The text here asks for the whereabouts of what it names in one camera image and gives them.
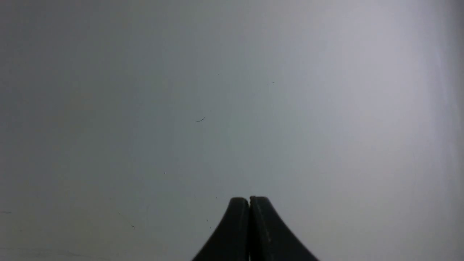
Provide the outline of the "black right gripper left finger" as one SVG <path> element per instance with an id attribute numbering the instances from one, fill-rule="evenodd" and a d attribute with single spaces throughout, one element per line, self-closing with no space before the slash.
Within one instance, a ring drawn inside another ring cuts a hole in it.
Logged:
<path id="1" fill-rule="evenodd" d="M 249 203 L 232 197 L 212 235 L 193 258 L 194 261 L 248 261 Z"/>

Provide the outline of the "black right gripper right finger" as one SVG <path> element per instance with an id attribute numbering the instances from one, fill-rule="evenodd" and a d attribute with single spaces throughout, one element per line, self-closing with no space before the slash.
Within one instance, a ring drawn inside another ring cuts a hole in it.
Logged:
<path id="1" fill-rule="evenodd" d="M 317 261 L 300 242 L 268 197 L 250 197 L 251 261 Z"/>

